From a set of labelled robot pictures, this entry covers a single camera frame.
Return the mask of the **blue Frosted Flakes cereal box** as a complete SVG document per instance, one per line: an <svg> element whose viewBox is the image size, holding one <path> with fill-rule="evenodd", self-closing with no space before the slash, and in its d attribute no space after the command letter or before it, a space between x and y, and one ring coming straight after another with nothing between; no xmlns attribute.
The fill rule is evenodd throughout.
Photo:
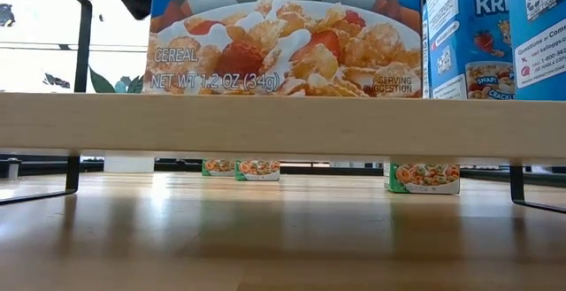
<svg viewBox="0 0 566 291"><path fill-rule="evenodd" d="M143 92L418 97L421 0L152 0Z"/></svg>

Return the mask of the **green Apple Jacks cereal box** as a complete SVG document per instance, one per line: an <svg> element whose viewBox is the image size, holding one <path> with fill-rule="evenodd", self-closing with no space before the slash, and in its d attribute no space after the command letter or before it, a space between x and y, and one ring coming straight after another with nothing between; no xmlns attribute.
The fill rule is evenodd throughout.
<svg viewBox="0 0 566 291"><path fill-rule="evenodd" d="M458 195L458 165L393 164L385 162L384 187L392 193Z"/></svg>
<svg viewBox="0 0 566 291"><path fill-rule="evenodd" d="M279 161L243 160L235 163L235 179L242 181L276 181L280 177Z"/></svg>
<svg viewBox="0 0 566 291"><path fill-rule="evenodd" d="M202 162L202 176L205 177L233 177L235 175L235 162L224 159L204 159Z"/></svg>

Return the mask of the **blue Rice Krispies cereal box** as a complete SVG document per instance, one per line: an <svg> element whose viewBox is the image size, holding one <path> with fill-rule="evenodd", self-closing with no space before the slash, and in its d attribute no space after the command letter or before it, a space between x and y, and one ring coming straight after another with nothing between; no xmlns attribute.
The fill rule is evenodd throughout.
<svg viewBox="0 0 566 291"><path fill-rule="evenodd" d="M566 101L566 0L509 0L519 100Z"/></svg>
<svg viewBox="0 0 566 291"><path fill-rule="evenodd" d="M426 0L435 99L513 100L508 0Z"/></svg>

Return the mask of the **wooden shelf with black legs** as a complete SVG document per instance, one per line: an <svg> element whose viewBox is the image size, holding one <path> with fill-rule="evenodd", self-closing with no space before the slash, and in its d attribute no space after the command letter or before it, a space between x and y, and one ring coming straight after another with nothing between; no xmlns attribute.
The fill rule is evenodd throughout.
<svg viewBox="0 0 566 291"><path fill-rule="evenodd" d="M0 0L0 154L566 165L566 102L96 93L89 0Z"/></svg>

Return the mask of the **green artificial plant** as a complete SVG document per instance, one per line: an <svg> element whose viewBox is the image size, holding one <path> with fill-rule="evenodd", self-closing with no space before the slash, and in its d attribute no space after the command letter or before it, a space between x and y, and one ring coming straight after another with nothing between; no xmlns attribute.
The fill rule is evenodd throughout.
<svg viewBox="0 0 566 291"><path fill-rule="evenodd" d="M89 69L90 81L96 93L119 93L119 94L140 94L143 89L144 76L137 76L130 79L123 76L115 84L111 84L101 74Z"/></svg>

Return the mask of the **white plant pot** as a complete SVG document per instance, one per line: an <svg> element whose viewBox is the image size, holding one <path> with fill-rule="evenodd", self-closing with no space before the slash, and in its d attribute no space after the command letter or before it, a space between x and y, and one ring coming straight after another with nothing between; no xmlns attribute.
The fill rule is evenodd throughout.
<svg viewBox="0 0 566 291"><path fill-rule="evenodd" d="M155 158L153 157L106 156L103 163L104 172L149 173L154 170Z"/></svg>

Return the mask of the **small grey metal cylinder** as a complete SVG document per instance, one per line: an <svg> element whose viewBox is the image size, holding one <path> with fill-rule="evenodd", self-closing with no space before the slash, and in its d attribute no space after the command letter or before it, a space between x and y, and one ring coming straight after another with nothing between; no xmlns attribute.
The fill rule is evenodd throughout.
<svg viewBox="0 0 566 291"><path fill-rule="evenodd" d="M0 179L16 180L21 163L21 160L14 157L0 159Z"/></svg>

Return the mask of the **black aluminium table frame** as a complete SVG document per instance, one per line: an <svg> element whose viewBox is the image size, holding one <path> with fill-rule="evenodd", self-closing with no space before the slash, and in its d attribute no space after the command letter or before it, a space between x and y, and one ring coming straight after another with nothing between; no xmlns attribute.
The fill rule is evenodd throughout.
<svg viewBox="0 0 566 291"><path fill-rule="evenodd" d="M7 160L8 155L0 154L0 178L4 178L9 170ZM67 157L50 156L15 156L21 164L19 166L19 176L33 176L46 174L62 174L67 170ZM161 158L154 164L158 172L200 172L201 161L195 159L178 160L174 158ZM329 167L315 166L306 163L298 166L281 165L282 174L301 174L301 175L340 175L340 176L382 176L383 172L378 167ZM87 159L80 164L81 172L101 172L103 161L101 159ZM509 181L509 170L488 170L461 168L461 175L464 178L474 180ZM524 183L538 186L548 186L554 188L566 188L566 173L541 173L524 172Z"/></svg>

